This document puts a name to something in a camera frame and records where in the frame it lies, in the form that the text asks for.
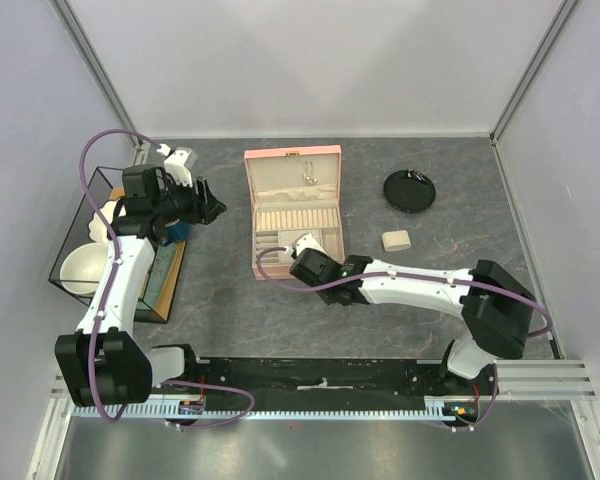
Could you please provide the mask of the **pink jewelry box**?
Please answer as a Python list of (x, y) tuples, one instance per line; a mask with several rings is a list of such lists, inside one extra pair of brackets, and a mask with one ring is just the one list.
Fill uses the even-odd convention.
[(252, 204), (252, 256), (264, 272), (291, 277), (293, 259), (281, 249), (311, 232), (338, 262), (345, 257), (340, 209), (339, 145), (247, 150), (244, 162)]

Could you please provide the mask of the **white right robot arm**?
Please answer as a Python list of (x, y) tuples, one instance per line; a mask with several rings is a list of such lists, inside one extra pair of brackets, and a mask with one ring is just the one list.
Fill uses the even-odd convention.
[(328, 305), (405, 305), (463, 320), (466, 333), (450, 343), (437, 371), (440, 386), (453, 394), (487, 365), (521, 359), (540, 308), (528, 289), (490, 260), (457, 270), (410, 268), (364, 255), (338, 261), (310, 232), (256, 252), (255, 268), (262, 279), (315, 293)]

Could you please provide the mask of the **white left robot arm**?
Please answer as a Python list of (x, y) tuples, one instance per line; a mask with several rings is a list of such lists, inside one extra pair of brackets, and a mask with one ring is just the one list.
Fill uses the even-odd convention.
[(78, 407), (143, 403), (164, 382), (178, 393), (188, 393), (200, 378), (191, 363), (190, 346), (167, 345), (145, 352), (132, 331), (145, 278), (168, 226), (208, 225), (226, 206), (213, 196), (205, 178), (179, 185), (163, 167), (129, 167), (122, 183), (124, 194), (106, 226), (110, 241), (101, 281), (75, 333), (59, 336), (54, 346)]

